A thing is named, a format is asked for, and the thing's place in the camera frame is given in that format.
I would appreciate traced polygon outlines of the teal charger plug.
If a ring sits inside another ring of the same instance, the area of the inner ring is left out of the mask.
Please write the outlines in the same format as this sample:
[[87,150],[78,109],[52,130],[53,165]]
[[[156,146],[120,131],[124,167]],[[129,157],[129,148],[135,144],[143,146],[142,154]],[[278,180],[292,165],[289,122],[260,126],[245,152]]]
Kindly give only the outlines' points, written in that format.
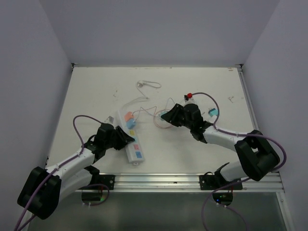
[[218,110],[216,108],[212,108],[208,111],[210,117],[218,116]]

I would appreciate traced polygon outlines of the green charger plug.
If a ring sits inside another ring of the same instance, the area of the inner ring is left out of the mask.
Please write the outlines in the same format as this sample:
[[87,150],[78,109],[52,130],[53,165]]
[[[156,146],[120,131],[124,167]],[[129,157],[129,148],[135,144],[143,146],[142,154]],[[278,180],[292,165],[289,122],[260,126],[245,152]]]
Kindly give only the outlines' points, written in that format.
[[167,111],[161,111],[161,112],[160,112],[160,114],[159,114],[160,120],[164,121],[163,115],[165,115],[166,113],[167,113]]

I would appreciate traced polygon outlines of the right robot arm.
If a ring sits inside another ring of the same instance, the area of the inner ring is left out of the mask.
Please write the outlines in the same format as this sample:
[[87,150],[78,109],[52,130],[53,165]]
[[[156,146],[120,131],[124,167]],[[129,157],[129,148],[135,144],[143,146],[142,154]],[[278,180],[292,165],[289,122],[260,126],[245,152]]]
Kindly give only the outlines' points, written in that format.
[[186,127],[195,140],[215,144],[236,152],[239,160],[226,163],[214,173],[204,174],[204,182],[212,189],[225,189],[241,178],[261,180],[280,162],[278,154],[258,130],[244,135],[221,132],[213,123],[203,119],[199,107],[194,103],[185,106],[176,104],[161,119],[176,127]]

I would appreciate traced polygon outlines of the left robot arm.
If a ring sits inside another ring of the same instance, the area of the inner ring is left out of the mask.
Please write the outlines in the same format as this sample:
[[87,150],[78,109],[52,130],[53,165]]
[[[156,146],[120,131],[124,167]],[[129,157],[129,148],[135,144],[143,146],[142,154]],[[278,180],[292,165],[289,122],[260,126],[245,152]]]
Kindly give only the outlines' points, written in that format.
[[120,126],[102,123],[97,133],[69,158],[46,169],[34,168],[17,199],[18,205],[40,219],[48,218],[69,194],[86,186],[99,186],[99,170],[94,163],[108,149],[121,150],[134,141]]

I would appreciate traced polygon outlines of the white power strip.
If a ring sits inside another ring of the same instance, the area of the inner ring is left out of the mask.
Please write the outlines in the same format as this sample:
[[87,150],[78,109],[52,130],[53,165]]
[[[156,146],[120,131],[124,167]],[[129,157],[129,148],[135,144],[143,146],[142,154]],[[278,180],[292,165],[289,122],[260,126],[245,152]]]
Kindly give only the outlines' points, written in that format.
[[145,161],[144,154],[141,148],[141,143],[136,131],[136,120],[132,112],[128,112],[124,109],[120,109],[116,113],[116,119],[118,125],[123,131],[129,135],[131,141],[125,147],[125,151],[128,157],[128,162],[133,165],[138,165]]

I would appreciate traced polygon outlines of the white 80W charger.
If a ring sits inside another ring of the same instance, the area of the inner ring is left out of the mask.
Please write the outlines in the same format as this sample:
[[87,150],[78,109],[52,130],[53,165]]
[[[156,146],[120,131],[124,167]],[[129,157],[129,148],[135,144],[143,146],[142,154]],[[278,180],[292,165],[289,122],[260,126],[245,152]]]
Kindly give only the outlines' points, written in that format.
[[209,118],[209,122],[214,123],[217,119],[217,116],[212,116]]

